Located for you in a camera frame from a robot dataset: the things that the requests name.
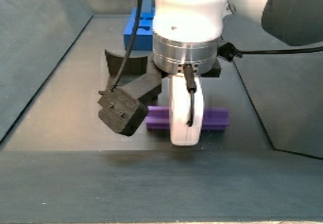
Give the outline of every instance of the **blue block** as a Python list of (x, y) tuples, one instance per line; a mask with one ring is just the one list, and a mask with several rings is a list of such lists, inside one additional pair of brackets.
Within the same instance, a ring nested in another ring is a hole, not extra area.
[[(136, 32), (136, 39), (133, 43), (132, 50), (152, 51), (152, 19), (153, 11), (142, 12), (140, 15), (138, 28)], [(134, 24), (136, 9), (132, 10), (126, 26), (124, 29), (124, 45), (125, 49), (129, 43), (132, 28)]]

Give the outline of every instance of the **silver metal flange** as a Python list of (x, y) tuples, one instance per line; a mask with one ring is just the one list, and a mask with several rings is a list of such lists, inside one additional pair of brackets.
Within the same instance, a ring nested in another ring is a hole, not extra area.
[(153, 33), (153, 62), (168, 74), (182, 72), (182, 64), (194, 67), (201, 75), (212, 69), (217, 57), (217, 39), (201, 43), (184, 43), (165, 39)]

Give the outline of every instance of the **black bracket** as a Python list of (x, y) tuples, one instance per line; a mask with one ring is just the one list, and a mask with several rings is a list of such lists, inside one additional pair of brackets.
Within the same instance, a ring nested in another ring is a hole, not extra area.
[(98, 100), (98, 117), (118, 134), (130, 136), (148, 115), (148, 106), (161, 93), (161, 78), (165, 76), (152, 62), (152, 56), (129, 58), (113, 92), (109, 88), (117, 75), (122, 57), (104, 51), (108, 68), (108, 81)]

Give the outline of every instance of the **black cable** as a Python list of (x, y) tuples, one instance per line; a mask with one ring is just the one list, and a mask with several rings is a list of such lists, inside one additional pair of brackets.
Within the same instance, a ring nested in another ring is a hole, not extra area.
[(136, 31), (137, 31), (137, 27), (138, 27), (140, 14), (141, 14), (141, 5), (142, 5), (142, 0), (137, 0), (137, 3), (136, 3), (136, 17), (134, 17), (134, 23), (133, 23), (129, 43), (128, 43), (128, 46), (126, 46), (126, 53), (125, 53), (124, 60), (121, 62), (121, 66), (120, 66), (116, 78), (114, 78), (114, 82), (112, 84), (112, 87), (109, 88), (110, 92), (113, 92), (113, 90), (116, 89), (118, 81), (120, 81), (120, 78), (121, 78), (121, 75), (122, 75), (122, 72), (125, 70), (128, 57), (129, 57), (129, 53), (130, 53), (132, 46), (133, 46), (133, 43), (134, 43), (134, 38), (136, 38)]
[(234, 57), (241, 58), (242, 55), (281, 55), (281, 54), (308, 54), (315, 52), (321, 52), (323, 46), (301, 49), (286, 49), (286, 50), (256, 50), (256, 51), (242, 51), (238, 50), (233, 44), (225, 43), (218, 48), (218, 57), (232, 61)]
[(257, 50), (257, 51), (241, 51), (237, 49), (238, 54), (309, 54), (315, 52), (321, 52), (323, 46), (301, 49), (286, 49), (286, 50)]
[(188, 127), (190, 127), (194, 123), (194, 90), (189, 91), (189, 96), (190, 96), (190, 107), (189, 107), (189, 117), (186, 122)]
[(190, 107), (186, 125), (190, 127), (194, 123), (194, 92), (196, 92), (196, 81), (194, 81), (194, 70), (192, 64), (184, 64), (182, 66), (184, 77), (186, 80), (186, 91), (190, 96)]

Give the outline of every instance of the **purple object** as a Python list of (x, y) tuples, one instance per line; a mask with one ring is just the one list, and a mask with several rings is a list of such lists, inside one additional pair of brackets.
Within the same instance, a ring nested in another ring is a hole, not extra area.
[[(169, 129), (169, 107), (148, 106), (146, 129)], [(229, 126), (228, 110), (206, 108), (204, 110), (201, 129), (225, 130)]]

